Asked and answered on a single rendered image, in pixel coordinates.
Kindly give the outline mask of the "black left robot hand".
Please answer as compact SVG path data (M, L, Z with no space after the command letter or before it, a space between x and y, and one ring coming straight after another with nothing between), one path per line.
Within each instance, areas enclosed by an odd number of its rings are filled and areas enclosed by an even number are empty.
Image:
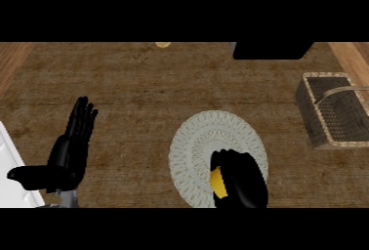
M89 98L78 97L67 130L55 142L47 163L15 167L8 173L8 179L19 182L25 190L56 192L78 188L87 169L96 115Z

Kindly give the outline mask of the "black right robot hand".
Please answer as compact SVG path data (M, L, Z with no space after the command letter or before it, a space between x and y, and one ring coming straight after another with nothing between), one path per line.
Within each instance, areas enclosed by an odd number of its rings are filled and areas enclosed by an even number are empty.
M266 208L269 190L253 155L233 149L213 152L211 171L219 169L226 197L214 194L217 209Z

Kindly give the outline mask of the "yellow lemon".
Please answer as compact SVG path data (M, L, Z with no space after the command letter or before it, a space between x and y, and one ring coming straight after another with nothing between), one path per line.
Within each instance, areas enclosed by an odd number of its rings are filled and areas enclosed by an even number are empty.
M220 167L216 167L216 169L211 171L211 187L213 187L213 190L219 199L223 199L224 197L227 197Z

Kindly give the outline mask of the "round white lace placemat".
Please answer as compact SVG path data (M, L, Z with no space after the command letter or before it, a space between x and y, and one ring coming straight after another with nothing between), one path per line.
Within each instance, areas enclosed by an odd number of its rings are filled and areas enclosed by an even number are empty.
M170 145L168 167L179 194L193 208L214 208L211 156L233 149L248 152L269 178L269 160L261 138L247 121L227 111L208 110L182 124Z

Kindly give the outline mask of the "brown wicker basket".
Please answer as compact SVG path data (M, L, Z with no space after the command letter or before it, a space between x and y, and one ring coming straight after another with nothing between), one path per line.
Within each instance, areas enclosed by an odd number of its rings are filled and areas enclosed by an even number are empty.
M315 149L369 147L368 86L344 72L307 72L295 92L307 135Z

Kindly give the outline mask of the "white appliance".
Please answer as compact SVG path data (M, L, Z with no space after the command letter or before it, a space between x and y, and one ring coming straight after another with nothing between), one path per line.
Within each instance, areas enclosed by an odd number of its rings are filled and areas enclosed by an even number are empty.
M24 165L6 127L0 122L0 208L34 208L44 205L37 190L25 190L22 185L8 179L9 171Z

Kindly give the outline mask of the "black appliance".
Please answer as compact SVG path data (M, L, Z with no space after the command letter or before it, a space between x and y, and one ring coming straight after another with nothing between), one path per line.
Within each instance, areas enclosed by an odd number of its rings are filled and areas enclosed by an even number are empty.
M232 56L250 61L300 60L312 46L312 42L233 42Z

